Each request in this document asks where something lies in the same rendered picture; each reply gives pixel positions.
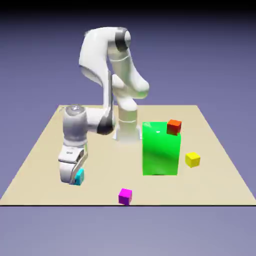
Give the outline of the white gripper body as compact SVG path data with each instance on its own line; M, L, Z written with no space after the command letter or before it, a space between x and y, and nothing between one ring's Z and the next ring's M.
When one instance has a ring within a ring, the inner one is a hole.
M73 163L59 161L60 180L63 183L74 185L76 173L80 168L83 168L83 165L87 158L88 155L86 154L82 156L78 161Z

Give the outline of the small cyan cube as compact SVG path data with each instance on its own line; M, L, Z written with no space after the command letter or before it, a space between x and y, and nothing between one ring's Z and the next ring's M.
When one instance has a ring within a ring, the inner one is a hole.
M74 184L77 186L80 186L83 183L84 178L85 178L84 169L80 168L75 175Z

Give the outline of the small magenta cube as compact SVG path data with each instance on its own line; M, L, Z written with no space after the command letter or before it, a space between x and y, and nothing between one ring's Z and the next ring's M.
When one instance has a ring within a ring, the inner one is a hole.
M132 201L133 192L130 189L122 188L118 194L118 203L128 206Z

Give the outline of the small red cube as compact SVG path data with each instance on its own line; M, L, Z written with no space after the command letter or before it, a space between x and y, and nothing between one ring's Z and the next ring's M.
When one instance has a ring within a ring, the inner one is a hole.
M175 119L170 119L166 125L166 133L177 136L181 132L182 122Z

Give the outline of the small yellow cube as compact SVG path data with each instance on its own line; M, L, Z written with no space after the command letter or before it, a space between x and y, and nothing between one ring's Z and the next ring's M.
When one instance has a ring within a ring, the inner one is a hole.
M185 163L190 167L197 167L200 165L201 157L196 152L189 152L185 155Z

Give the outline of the large green box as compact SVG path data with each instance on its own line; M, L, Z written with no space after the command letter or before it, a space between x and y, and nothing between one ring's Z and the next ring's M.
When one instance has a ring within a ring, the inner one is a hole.
M142 174L176 176L181 149L181 134L167 133L166 122L142 123Z

